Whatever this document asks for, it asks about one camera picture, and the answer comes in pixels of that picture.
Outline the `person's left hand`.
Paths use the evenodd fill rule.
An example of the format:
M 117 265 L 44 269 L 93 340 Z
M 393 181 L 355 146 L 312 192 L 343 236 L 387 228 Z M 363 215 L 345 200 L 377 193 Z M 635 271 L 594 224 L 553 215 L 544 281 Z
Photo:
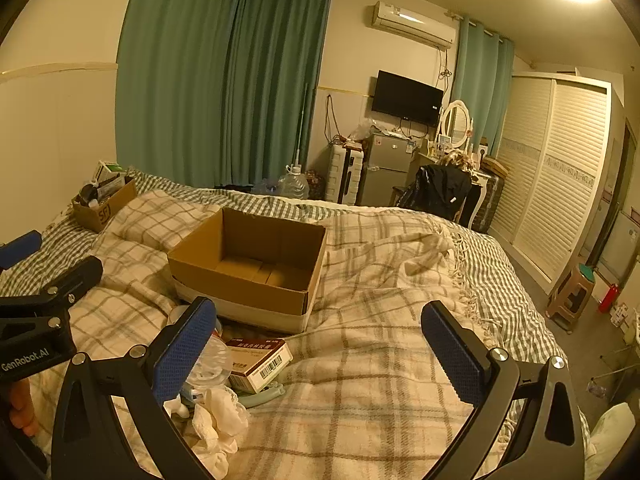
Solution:
M 30 395 L 29 380 L 25 378 L 11 384 L 6 390 L 6 400 L 10 406 L 9 418 L 12 425 L 22 430 L 26 437 L 33 437 L 38 431 L 39 424 Z

